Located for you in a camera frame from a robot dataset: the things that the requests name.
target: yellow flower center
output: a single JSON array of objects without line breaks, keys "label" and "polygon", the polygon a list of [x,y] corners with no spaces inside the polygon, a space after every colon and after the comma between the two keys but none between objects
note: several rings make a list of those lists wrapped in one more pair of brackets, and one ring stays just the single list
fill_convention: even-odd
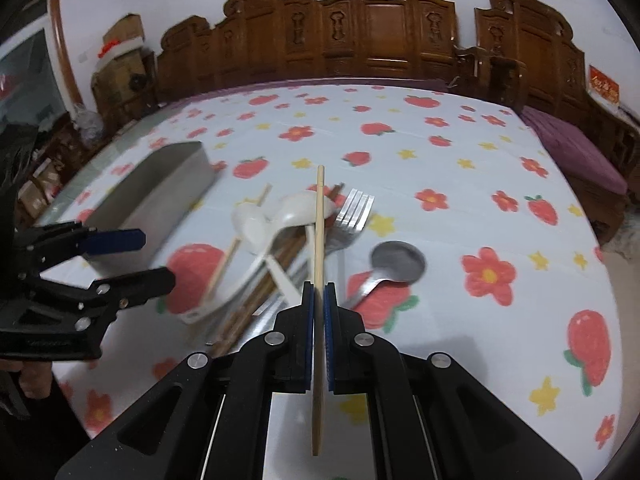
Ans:
[{"label": "yellow flower center", "polygon": [[485,269],[482,271],[482,280],[487,283],[495,283],[498,281],[498,275],[494,270]]}]

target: human hand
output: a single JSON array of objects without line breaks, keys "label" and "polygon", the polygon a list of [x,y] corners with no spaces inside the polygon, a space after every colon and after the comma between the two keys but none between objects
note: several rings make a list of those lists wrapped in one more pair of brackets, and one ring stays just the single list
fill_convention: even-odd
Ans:
[{"label": "human hand", "polygon": [[28,399],[45,399],[51,393],[51,362],[7,361],[0,359],[0,370],[20,372],[18,384]]}]

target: table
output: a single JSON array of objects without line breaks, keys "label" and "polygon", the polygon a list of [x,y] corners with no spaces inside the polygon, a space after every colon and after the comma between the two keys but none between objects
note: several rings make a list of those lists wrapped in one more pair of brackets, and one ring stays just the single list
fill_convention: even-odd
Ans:
[{"label": "table", "polygon": [[[591,480],[608,462],[620,408],[616,305],[597,242],[535,133],[508,109],[441,92],[364,85],[282,87],[204,98],[153,127],[77,197],[62,220],[84,219],[152,150],[200,140],[223,176],[156,256],[177,273],[167,298],[119,314],[93,363],[54,372],[93,436],[188,353],[201,331],[174,314],[192,308],[233,230],[236,203],[273,184],[269,200],[311,186],[374,194],[367,229],[346,250],[346,276],[327,261],[339,300],[384,240],[428,261],[412,286],[381,287],[357,310],[400,351],[451,354]],[[241,248],[219,293],[252,256]],[[51,278],[87,286],[81,258]],[[266,479],[370,479],[363,396],[328,398],[325,441],[310,455],[310,399],[276,395]]]}]

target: chopstick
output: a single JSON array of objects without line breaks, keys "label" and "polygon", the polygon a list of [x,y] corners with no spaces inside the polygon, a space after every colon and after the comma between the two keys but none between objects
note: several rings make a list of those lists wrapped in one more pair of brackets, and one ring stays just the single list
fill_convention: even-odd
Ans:
[{"label": "chopstick", "polygon": [[[343,187],[344,184],[334,186],[327,198],[335,200]],[[335,215],[327,219],[327,227],[330,228],[334,221]],[[301,227],[297,228],[294,236],[284,243],[280,253],[276,256],[283,269],[289,269],[298,253],[305,247],[305,241],[305,230]],[[242,307],[226,320],[224,326],[218,332],[220,334],[219,339],[212,343],[207,350],[207,354],[211,357],[220,357],[227,354],[238,342],[244,330],[251,324],[254,312],[276,291],[277,286],[270,273],[267,273],[258,282],[253,293]]]},{"label": "chopstick", "polygon": [[322,412],[324,411],[324,166],[318,166],[316,194],[316,259],[314,263],[314,380],[311,400],[311,448],[320,454]]},{"label": "chopstick", "polygon": [[[264,199],[267,198],[267,195],[271,191],[271,187],[272,187],[271,184],[266,184],[264,186],[262,193],[260,193],[260,196],[256,200],[257,205],[262,205],[262,203],[264,202]],[[222,280],[222,277],[225,275],[226,268],[229,266],[231,258],[234,257],[234,254],[236,254],[236,251],[238,250],[238,247],[240,247],[241,243],[242,243],[242,238],[239,236],[236,236],[231,241],[231,245],[229,245],[229,247],[225,251],[225,254],[222,257],[222,260],[216,267],[215,272],[213,273],[213,275],[209,280],[209,283],[207,283],[207,287],[205,288],[204,294],[202,295],[202,300],[201,300],[202,303],[211,301],[213,299],[213,296],[216,293],[216,289],[218,288],[218,283]]]}]

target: plastic bag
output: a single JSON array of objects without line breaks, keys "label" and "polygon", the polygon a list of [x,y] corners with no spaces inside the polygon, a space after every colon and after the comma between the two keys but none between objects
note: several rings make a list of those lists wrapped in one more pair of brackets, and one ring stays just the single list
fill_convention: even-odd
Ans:
[{"label": "plastic bag", "polygon": [[74,126],[80,132],[80,141],[86,148],[92,148],[104,136],[104,123],[100,114],[77,103],[74,104]]}]

